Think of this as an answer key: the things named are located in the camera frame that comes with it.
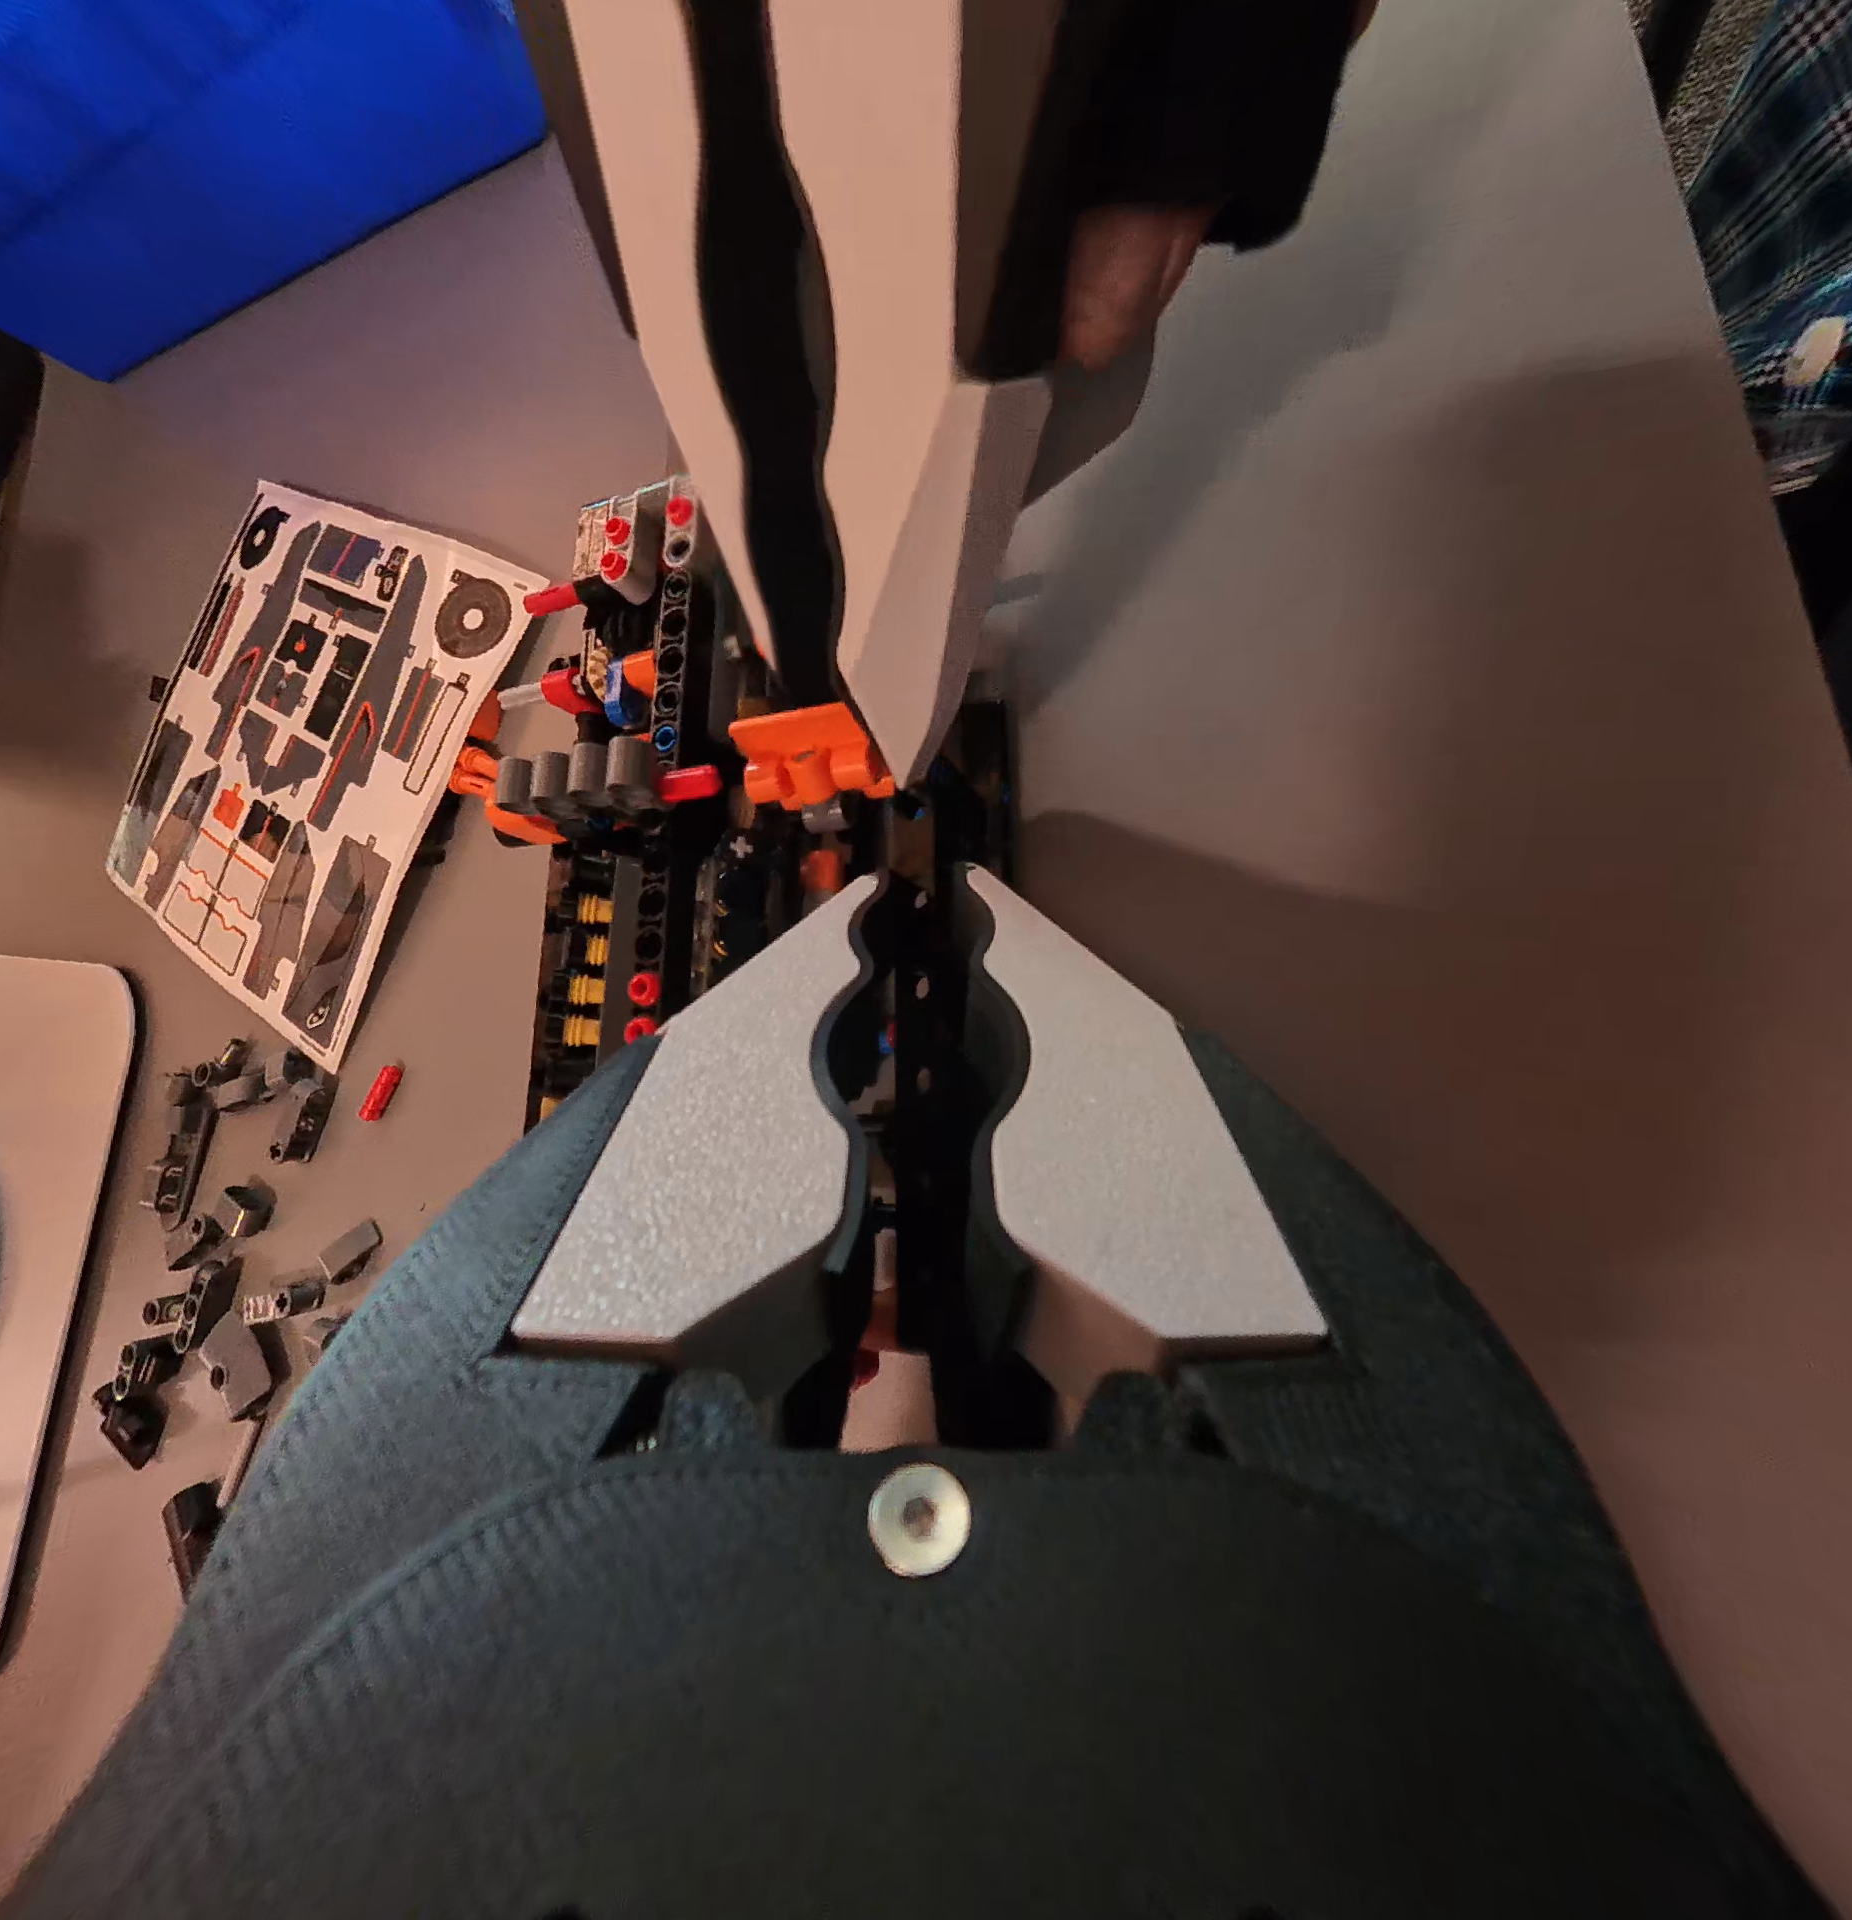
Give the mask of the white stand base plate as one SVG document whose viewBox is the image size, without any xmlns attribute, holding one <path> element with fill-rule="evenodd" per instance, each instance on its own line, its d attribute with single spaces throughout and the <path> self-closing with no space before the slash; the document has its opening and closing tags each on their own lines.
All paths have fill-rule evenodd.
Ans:
<svg viewBox="0 0 1852 1920">
<path fill-rule="evenodd" d="M 0 954 L 0 1639 L 134 1046 L 120 970 Z"/>
</svg>

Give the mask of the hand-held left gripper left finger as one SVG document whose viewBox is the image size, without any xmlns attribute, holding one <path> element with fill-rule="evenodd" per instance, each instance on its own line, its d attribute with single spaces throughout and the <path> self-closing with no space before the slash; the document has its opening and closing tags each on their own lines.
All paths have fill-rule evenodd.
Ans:
<svg viewBox="0 0 1852 1920">
<path fill-rule="evenodd" d="M 777 1435 L 837 1449 L 872 1258 L 868 1146 L 829 1044 L 875 976 L 864 874 L 635 1050 L 624 1113 L 510 1345 L 536 1359 L 725 1374 Z"/>
</svg>

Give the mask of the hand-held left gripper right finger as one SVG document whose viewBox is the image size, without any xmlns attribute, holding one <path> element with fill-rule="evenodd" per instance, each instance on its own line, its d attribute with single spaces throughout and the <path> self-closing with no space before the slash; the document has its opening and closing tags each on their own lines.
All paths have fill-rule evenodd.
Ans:
<svg viewBox="0 0 1852 1920">
<path fill-rule="evenodd" d="M 1030 1267 L 1018 1354 L 1084 1404 L 1120 1374 L 1321 1350 L 1322 1309 L 1179 1023 L 988 871 L 964 883 L 1008 1019 L 982 1164 Z"/>
</svg>

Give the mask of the person's dark pants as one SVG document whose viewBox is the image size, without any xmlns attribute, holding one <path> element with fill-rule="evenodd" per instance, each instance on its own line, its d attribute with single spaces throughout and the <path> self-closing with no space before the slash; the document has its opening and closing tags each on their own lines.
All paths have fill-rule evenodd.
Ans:
<svg viewBox="0 0 1852 1920">
<path fill-rule="evenodd" d="M 1778 493 L 1774 512 L 1825 684 L 1852 730 L 1852 447 L 1811 484 Z"/>
</svg>

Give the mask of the blue plastic bin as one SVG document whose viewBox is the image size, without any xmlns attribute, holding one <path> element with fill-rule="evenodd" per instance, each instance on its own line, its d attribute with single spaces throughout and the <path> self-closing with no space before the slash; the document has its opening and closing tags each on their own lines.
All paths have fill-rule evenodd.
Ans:
<svg viewBox="0 0 1852 1920">
<path fill-rule="evenodd" d="M 513 4 L 0 3 L 0 331 L 118 376 L 547 129 Z"/>
</svg>

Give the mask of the pile of dark grey lego pieces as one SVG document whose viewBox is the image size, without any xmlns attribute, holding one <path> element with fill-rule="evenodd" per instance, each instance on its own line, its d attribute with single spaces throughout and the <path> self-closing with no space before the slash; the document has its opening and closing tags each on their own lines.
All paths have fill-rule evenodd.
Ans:
<svg viewBox="0 0 1852 1920">
<path fill-rule="evenodd" d="M 266 1165 L 310 1164 L 335 1094 L 337 1081 L 305 1050 L 261 1050 L 243 1035 L 173 1070 L 163 1085 L 162 1150 L 146 1164 L 136 1195 L 162 1239 L 162 1287 L 144 1301 L 138 1332 L 121 1345 L 90 1401 L 100 1435 L 134 1471 L 162 1450 L 168 1393 L 189 1376 L 204 1379 L 237 1433 L 234 1458 L 218 1477 L 196 1478 L 162 1506 L 181 1595 L 195 1594 L 266 1417 L 284 1393 L 284 1345 L 297 1336 L 308 1359 L 324 1356 L 348 1321 L 337 1293 L 357 1283 L 385 1246 L 379 1224 L 366 1216 L 308 1264 L 248 1283 L 248 1254 L 273 1225 L 281 1204 L 262 1172 L 209 1183 L 218 1126 L 269 1108 Z"/>
</svg>

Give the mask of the person's right hand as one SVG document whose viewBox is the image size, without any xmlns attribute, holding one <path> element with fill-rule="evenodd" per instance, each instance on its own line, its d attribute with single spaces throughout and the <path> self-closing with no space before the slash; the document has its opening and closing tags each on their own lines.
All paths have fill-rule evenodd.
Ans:
<svg viewBox="0 0 1852 1920">
<path fill-rule="evenodd" d="M 1058 363 L 1102 370 L 1153 337 L 1204 245 L 1214 208 L 1100 204 L 1067 253 Z"/>
</svg>

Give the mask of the black lego car assembly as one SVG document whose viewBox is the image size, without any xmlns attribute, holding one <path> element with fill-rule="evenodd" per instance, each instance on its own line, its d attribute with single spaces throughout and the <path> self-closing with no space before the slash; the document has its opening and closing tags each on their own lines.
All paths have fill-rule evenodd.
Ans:
<svg viewBox="0 0 1852 1920">
<path fill-rule="evenodd" d="M 599 1364 L 608 1383 L 577 1391 L 582 1410 L 622 1428 L 658 1410 L 686 1374 L 522 1358 L 510 1345 L 513 1311 L 624 1113 L 635 1050 L 848 882 L 875 874 L 887 882 L 864 921 L 875 976 L 829 1044 L 868 1146 L 872 1292 L 848 1324 L 864 1340 L 873 1301 L 896 1303 L 896 1330 L 929 1362 L 943 1440 L 1044 1444 L 1057 1393 L 1015 1345 L 1030 1267 L 992 1216 L 982 1164 L 1006 1108 L 1008 1019 L 978 986 L 978 911 L 964 883 L 971 869 L 1004 879 L 1004 709 L 982 704 L 974 722 L 960 716 L 951 754 L 892 797 L 844 793 L 801 812 L 749 803 L 727 725 L 794 705 L 738 624 L 737 591 L 682 474 L 646 606 L 626 611 L 586 578 L 540 602 L 584 608 L 584 645 L 564 664 L 595 707 L 564 757 L 502 760 L 501 795 L 529 797 L 570 837 L 556 854 L 561 906 L 603 882 L 603 903 L 562 923 L 552 979 L 603 988 L 603 1038 L 549 1034 L 556 1064 L 534 1085 L 556 1096 L 540 1124 L 549 1141 L 529 1135 L 511 1148 L 403 1258 L 435 1347 L 459 1334 L 461 1358 L 499 1369 L 507 1391 L 538 1391 L 540 1379 L 562 1391 L 567 1370 Z"/>
</svg>

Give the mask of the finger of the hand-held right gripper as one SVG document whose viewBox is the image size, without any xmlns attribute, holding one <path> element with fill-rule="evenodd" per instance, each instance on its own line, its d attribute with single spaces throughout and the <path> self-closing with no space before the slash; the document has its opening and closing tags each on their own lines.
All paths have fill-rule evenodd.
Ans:
<svg viewBox="0 0 1852 1920">
<path fill-rule="evenodd" d="M 534 77 L 608 289 L 635 337 L 755 642 L 787 668 L 743 531 L 743 442 L 700 286 L 703 123 L 674 3 L 517 3 Z"/>
<path fill-rule="evenodd" d="M 1051 406 L 974 370 L 1051 48 L 1006 4 L 732 4 L 729 418 L 766 638 L 801 707 L 858 716 L 892 785 L 969 682 Z"/>
</svg>

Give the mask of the orange lego connector piece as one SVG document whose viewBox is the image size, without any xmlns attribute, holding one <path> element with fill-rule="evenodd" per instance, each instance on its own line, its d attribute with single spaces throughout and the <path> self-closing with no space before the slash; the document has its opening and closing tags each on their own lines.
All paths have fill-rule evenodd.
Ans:
<svg viewBox="0 0 1852 1920">
<path fill-rule="evenodd" d="M 809 808 L 844 793 L 892 797 L 898 783 L 846 704 L 790 707 L 735 718 L 743 789 L 756 806 Z"/>
</svg>

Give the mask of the lego sticker sheet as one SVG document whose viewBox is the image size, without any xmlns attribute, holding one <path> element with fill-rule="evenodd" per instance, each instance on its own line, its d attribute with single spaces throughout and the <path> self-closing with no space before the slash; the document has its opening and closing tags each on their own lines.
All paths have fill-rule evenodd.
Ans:
<svg viewBox="0 0 1852 1920">
<path fill-rule="evenodd" d="M 146 737 L 107 872 L 317 1067 L 355 1032 L 474 712 L 547 578 L 261 482 Z"/>
</svg>

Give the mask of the person's plaid shirt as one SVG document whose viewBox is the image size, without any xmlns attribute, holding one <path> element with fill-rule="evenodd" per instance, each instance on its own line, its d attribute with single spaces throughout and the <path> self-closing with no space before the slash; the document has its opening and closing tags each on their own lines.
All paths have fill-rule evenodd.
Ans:
<svg viewBox="0 0 1852 1920">
<path fill-rule="evenodd" d="M 1852 441 L 1852 3 L 1778 4 L 1687 194 L 1774 496 Z"/>
</svg>

